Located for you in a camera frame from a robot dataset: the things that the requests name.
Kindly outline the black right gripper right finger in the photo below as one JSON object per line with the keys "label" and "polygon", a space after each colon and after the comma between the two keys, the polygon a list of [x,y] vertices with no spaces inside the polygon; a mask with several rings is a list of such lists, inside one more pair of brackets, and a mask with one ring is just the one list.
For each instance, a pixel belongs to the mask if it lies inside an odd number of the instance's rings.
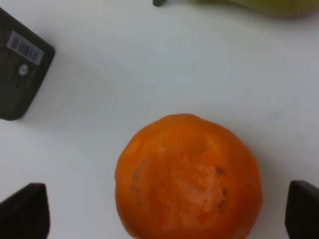
{"label": "black right gripper right finger", "polygon": [[304,180],[291,181],[285,226],[291,239],[319,238],[319,189]]}

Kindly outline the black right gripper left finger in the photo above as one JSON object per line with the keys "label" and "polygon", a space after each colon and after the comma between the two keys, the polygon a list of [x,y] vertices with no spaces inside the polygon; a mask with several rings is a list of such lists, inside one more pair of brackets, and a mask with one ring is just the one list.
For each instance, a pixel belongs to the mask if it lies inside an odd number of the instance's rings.
{"label": "black right gripper left finger", "polygon": [[50,211],[46,185],[30,183],[0,203],[2,239],[46,239]]}

